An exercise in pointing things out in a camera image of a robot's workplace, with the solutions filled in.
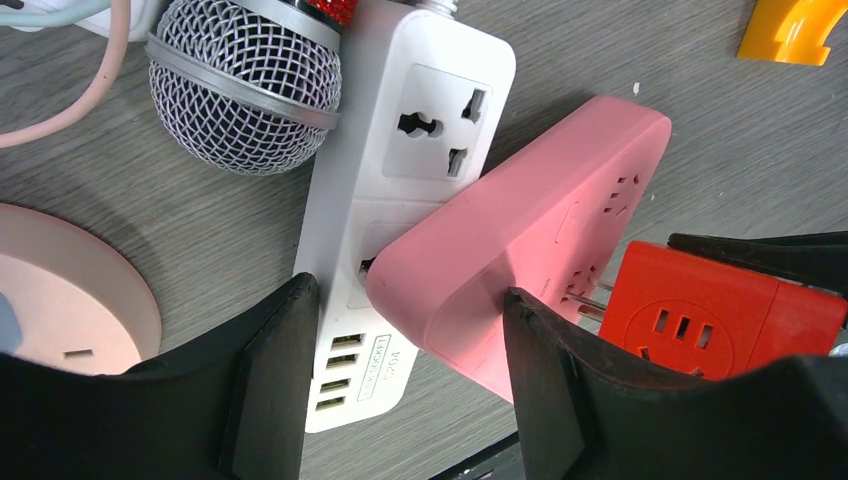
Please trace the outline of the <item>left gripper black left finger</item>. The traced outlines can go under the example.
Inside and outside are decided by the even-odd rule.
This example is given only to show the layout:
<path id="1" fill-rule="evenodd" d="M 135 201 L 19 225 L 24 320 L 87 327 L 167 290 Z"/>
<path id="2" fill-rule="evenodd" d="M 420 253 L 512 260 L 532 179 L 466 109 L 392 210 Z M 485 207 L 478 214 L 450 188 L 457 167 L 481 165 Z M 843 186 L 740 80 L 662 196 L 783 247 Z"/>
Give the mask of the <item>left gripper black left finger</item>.
<path id="1" fill-rule="evenodd" d="M 293 276 L 120 375 L 1 358 L 5 479 L 295 479 L 320 295 Z"/>

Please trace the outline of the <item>pink round socket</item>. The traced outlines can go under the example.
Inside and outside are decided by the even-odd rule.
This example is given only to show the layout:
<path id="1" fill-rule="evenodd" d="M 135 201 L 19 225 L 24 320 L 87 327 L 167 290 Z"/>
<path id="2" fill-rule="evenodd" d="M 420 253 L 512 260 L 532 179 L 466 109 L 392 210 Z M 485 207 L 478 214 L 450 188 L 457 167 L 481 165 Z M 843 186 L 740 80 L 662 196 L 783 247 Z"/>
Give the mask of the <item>pink round socket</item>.
<path id="1" fill-rule="evenodd" d="M 154 295 L 122 254 L 60 218 L 2 204 L 2 353 L 121 374 L 157 356 L 161 341 Z"/>

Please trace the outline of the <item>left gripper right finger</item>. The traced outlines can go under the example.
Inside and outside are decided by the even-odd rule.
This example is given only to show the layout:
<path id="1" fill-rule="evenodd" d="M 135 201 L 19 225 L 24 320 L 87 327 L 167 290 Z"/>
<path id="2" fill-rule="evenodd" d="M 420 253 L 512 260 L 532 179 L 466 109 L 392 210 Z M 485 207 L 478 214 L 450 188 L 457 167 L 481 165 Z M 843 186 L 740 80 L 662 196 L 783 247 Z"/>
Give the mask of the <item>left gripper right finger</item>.
<path id="1" fill-rule="evenodd" d="M 530 479 L 843 479 L 847 361 L 790 356 L 722 381 L 639 358 L 520 288 L 504 296 Z"/>

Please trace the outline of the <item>pink triangular socket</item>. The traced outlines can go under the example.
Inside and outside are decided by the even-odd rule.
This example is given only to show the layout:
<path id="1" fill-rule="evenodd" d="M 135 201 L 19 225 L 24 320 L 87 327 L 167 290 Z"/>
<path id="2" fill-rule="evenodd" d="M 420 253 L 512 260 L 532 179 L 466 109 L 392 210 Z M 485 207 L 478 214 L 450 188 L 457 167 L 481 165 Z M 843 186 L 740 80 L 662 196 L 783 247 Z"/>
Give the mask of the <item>pink triangular socket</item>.
<path id="1" fill-rule="evenodd" d="M 511 401 L 506 291 L 576 321 L 671 136 L 657 110 L 589 99 L 383 248 L 368 300 L 421 351 Z"/>

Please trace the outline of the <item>red cube adapter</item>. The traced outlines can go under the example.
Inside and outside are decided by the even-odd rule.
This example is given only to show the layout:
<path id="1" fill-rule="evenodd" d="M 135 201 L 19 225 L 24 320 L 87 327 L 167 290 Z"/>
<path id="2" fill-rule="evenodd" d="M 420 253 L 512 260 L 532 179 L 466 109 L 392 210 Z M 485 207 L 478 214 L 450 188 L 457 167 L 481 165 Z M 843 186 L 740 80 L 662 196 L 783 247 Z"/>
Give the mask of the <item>red cube adapter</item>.
<path id="1" fill-rule="evenodd" d="M 721 380 L 790 355 L 827 355 L 847 302 L 774 276 L 634 241 L 610 299 L 563 301 L 605 341 L 672 370 Z"/>

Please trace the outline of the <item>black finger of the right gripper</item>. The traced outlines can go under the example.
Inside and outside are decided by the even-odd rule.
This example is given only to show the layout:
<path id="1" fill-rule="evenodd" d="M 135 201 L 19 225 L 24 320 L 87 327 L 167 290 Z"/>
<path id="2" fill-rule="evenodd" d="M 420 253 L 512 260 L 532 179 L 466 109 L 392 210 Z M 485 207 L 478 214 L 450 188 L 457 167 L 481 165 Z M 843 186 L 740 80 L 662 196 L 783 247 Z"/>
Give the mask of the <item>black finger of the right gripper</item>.
<path id="1" fill-rule="evenodd" d="M 675 250 L 847 296 L 845 231 L 759 239 L 673 233 Z"/>

